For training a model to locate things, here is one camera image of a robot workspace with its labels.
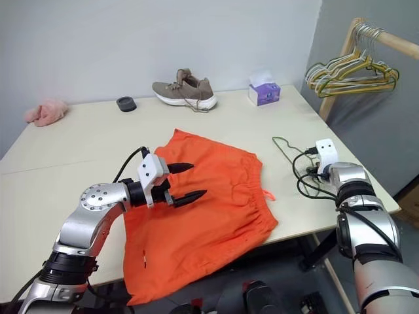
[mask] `tissue box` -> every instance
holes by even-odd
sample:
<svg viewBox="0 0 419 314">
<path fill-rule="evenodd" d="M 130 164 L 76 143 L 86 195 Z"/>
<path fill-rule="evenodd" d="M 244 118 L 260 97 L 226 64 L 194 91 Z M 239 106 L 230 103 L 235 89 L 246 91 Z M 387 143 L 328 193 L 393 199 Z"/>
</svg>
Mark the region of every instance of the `tissue box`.
<svg viewBox="0 0 419 314">
<path fill-rule="evenodd" d="M 258 87 L 249 85 L 249 98 L 256 106 L 274 103 L 280 100 L 281 88 L 275 83 L 266 83 Z"/>
</svg>

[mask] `beige sneaker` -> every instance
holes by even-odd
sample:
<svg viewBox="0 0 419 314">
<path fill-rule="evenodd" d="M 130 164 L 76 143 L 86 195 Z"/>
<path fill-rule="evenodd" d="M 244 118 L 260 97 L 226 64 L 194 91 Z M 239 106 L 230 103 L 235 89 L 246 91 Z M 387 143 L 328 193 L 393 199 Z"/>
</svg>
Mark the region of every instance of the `beige sneaker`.
<svg viewBox="0 0 419 314">
<path fill-rule="evenodd" d="M 196 112 L 207 112 L 218 102 L 207 78 L 198 80 L 191 70 L 177 70 L 176 82 L 154 82 L 156 96 L 171 106 L 190 107 Z"/>
</svg>

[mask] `pink cloth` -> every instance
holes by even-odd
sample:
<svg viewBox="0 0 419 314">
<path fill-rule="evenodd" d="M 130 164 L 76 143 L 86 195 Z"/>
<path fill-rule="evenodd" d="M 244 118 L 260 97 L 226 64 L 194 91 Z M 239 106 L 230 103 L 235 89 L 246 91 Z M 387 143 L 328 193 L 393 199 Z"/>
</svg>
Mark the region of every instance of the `pink cloth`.
<svg viewBox="0 0 419 314">
<path fill-rule="evenodd" d="M 57 99 L 47 99 L 42 105 L 25 113 L 25 121 L 36 126 L 47 126 L 61 119 L 68 110 L 67 105 Z"/>
</svg>

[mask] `orange fabric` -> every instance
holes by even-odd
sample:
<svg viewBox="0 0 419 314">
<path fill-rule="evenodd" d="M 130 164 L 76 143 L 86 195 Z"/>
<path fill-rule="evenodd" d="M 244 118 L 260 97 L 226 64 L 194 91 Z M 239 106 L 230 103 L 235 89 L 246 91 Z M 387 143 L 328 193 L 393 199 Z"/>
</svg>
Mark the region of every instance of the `orange fabric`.
<svg viewBox="0 0 419 314">
<path fill-rule="evenodd" d="M 276 197 L 275 195 L 273 195 L 271 192 L 267 191 L 267 190 L 262 190 L 262 193 L 271 201 L 276 201 Z"/>
<path fill-rule="evenodd" d="M 183 207 L 158 203 L 125 214 L 129 305 L 161 298 L 218 270 L 263 243 L 278 223 L 264 200 L 256 155 L 179 130 L 156 154 L 168 164 L 195 166 L 169 176 L 172 195 L 208 191 Z"/>
</svg>

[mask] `white table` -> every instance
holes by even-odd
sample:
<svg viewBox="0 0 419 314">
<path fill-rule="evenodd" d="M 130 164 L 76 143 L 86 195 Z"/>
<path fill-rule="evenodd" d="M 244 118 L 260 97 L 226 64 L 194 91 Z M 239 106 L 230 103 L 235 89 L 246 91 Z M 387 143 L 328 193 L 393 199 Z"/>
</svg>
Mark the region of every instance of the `white table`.
<svg viewBox="0 0 419 314">
<path fill-rule="evenodd" d="M 51 126 L 28 125 L 1 162 L 0 302 L 9 301 L 41 268 L 87 186 L 111 182 L 134 149 L 165 145 L 175 128 L 256 153 L 264 164 L 262 187 L 277 198 L 268 206 L 280 222 L 267 243 L 333 228 L 333 202 L 309 200 L 297 192 L 291 165 L 272 136 L 301 148 L 329 137 L 342 161 L 359 161 L 298 91 L 283 86 L 280 102 L 263 107 L 254 106 L 245 90 L 217 97 L 218 108 L 208 114 L 145 98 L 138 99 L 138 108 L 130 113 L 119 111 L 114 101 L 89 103 L 71 106 L 66 117 Z M 140 157 L 134 158 L 122 177 L 136 178 L 139 163 Z M 371 180 L 386 209 L 398 211 L 392 197 L 374 177 Z M 124 243 L 119 217 L 98 258 L 93 283 L 122 278 Z"/>
</svg>

